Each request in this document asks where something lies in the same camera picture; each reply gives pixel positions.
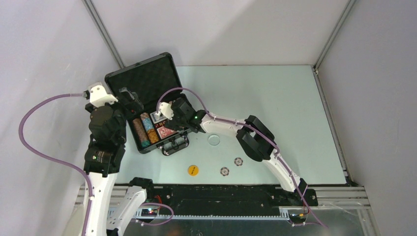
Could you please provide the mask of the blue playing card deck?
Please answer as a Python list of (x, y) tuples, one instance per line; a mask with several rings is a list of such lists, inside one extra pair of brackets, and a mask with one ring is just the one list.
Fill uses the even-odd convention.
[(163, 120), (163, 117), (161, 117), (158, 112), (153, 112), (150, 114), (151, 120), (153, 123), (159, 123)]

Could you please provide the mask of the red playing card deck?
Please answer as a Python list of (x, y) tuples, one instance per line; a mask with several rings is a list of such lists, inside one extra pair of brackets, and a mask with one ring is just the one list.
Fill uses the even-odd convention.
[(177, 133), (177, 131), (166, 128), (165, 126), (157, 128), (156, 131), (159, 135), (159, 138), (162, 140)]

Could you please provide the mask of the black poker set case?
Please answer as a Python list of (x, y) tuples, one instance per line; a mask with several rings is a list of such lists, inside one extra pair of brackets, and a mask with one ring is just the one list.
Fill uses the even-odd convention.
[[(181, 85), (173, 57), (170, 53), (164, 52), (124, 69), (111, 72), (105, 76), (105, 83), (117, 99), (120, 95), (119, 89), (127, 87), (131, 92), (137, 93), (139, 100), (144, 106), (144, 109), (141, 112), (137, 112), (135, 117), (127, 118), (127, 123), (130, 126), (139, 153), (146, 154), (158, 148), (163, 155), (169, 156), (188, 147), (188, 134), (191, 131), (184, 130), (177, 131), (176, 134), (163, 140), (159, 138), (159, 142), (142, 148), (132, 123), (133, 119), (139, 118), (141, 120), (140, 114), (142, 113), (148, 113), (150, 116), (151, 113), (156, 112), (159, 102), (174, 102), (178, 98), (187, 99), (186, 95), (183, 94), (185, 89)], [(163, 123), (163, 126), (165, 126), (166, 121), (168, 119), (163, 118), (159, 123)], [(156, 125), (159, 123), (152, 122), (155, 130), (157, 129)]]

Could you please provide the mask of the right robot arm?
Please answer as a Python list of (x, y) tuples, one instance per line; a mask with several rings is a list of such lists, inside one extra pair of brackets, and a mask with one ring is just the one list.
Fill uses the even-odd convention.
[(268, 167), (283, 190), (300, 196), (305, 194), (306, 182), (287, 164), (274, 141), (274, 135), (256, 116), (239, 120), (217, 116), (207, 109), (196, 111), (182, 98), (173, 103), (159, 102), (157, 113), (168, 119), (165, 126), (172, 130), (188, 128), (195, 133), (235, 137), (249, 158)]

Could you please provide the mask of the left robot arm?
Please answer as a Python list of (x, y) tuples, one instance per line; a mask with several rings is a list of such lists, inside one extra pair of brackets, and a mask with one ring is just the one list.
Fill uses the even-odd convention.
[(108, 216), (112, 190), (125, 154), (128, 110), (138, 100), (129, 95), (127, 101), (117, 99), (100, 84), (90, 86), (87, 94), (90, 113), (90, 142), (85, 154), (84, 173), (89, 180), (86, 190), (92, 194), (84, 199), (87, 224), (82, 230), (86, 236), (122, 236), (134, 213), (152, 192), (153, 181), (133, 178), (123, 201)]

